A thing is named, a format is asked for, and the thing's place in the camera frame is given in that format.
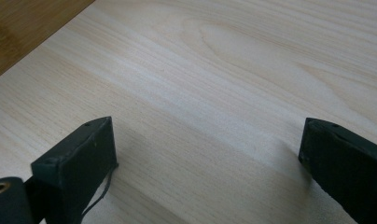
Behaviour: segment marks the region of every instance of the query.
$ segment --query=wooden table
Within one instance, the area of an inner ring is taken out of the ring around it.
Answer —
[[[297,156],[306,117],[377,144],[377,0],[97,0],[0,77],[0,177],[108,115],[84,223],[354,223]]]

